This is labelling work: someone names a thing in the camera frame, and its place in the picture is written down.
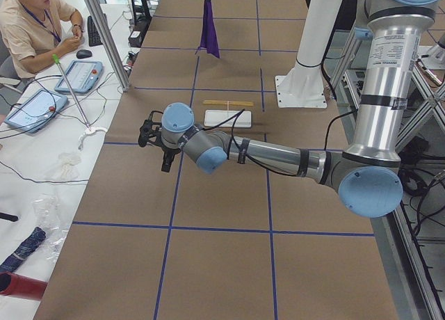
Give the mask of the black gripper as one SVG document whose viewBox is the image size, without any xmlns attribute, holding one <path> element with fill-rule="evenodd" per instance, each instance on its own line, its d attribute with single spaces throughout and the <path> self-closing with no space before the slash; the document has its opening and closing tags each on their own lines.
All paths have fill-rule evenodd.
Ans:
<svg viewBox="0 0 445 320">
<path fill-rule="evenodd" d="M 140 134 L 138 137 L 138 145 L 140 147 L 146 147 L 148 144 L 154 145 L 156 147 L 162 146 L 161 141 L 161 122 L 154 121 L 154 115 L 158 113 L 163 115 L 161 111 L 151 111 L 148 118 L 144 120 L 142 126 L 140 127 Z M 165 151 L 163 153 L 163 161 L 161 164 L 161 171 L 169 173 L 172 163 L 175 159 L 175 153 L 171 150 Z"/>
</svg>

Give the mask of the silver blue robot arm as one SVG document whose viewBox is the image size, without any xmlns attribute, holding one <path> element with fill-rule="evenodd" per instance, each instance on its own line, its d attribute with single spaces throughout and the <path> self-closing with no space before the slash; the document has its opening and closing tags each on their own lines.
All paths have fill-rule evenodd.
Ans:
<svg viewBox="0 0 445 320">
<path fill-rule="evenodd" d="M 160 122 L 144 121 L 138 143 L 163 150 L 164 172 L 179 153 L 206 173 L 228 160 L 251 162 L 280 175 L 312 178 L 360 216 L 384 216 L 403 197 L 396 139 L 420 38 L 434 23 L 438 1 L 358 0 L 356 22 L 369 29 L 372 42 L 353 141 L 343 152 L 293 149 L 204 128 L 181 102 L 168 105 Z"/>
</svg>

